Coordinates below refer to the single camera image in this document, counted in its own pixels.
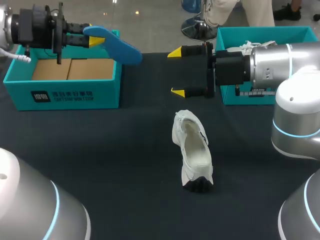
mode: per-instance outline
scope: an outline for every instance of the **black table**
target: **black table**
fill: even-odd
[[[205,73],[196,58],[172,64],[166,56],[123,67],[119,109],[18,112],[0,84],[0,146],[85,205],[91,240],[278,239],[282,203],[320,163],[274,150],[272,106],[224,106],[219,91],[212,99],[171,93]],[[181,186],[171,130],[182,109],[207,133],[207,194]]]

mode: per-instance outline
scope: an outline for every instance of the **black shoe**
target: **black shoe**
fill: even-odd
[[[292,11],[291,5],[288,3],[287,6],[284,6],[282,9],[273,11],[273,18],[276,21],[298,21],[301,18],[300,9],[301,7],[299,7],[298,11]]]

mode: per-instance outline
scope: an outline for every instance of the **blue insole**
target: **blue insole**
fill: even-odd
[[[122,41],[114,33],[103,26],[87,26],[83,34],[92,37],[105,38],[102,43],[111,59],[125,65],[137,65],[142,61],[141,52],[134,46]]]

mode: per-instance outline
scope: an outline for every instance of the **teal box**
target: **teal box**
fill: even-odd
[[[20,45],[16,54],[23,55]],[[115,109],[119,106],[122,65],[114,62],[112,79],[32,80],[39,59],[55,59],[51,50],[30,49],[31,62],[12,60],[4,85],[17,110]],[[67,46],[63,59],[108,59],[101,45]]]
[[[216,37],[215,50],[239,47],[246,41],[261,44],[275,41],[280,45],[317,42],[318,39],[308,26],[220,27]],[[251,82],[245,82],[239,87],[242,92],[259,90],[252,89]],[[221,95],[225,105],[267,105],[276,102],[275,96],[236,96],[235,88],[235,85],[221,86]],[[268,88],[267,91],[275,91],[275,89]]]

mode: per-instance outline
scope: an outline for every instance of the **chrome stool base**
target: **chrome stool base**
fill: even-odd
[[[217,37],[218,28],[208,26],[199,16],[195,16],[182,23],[181,31],[190,39],[205,42]]]

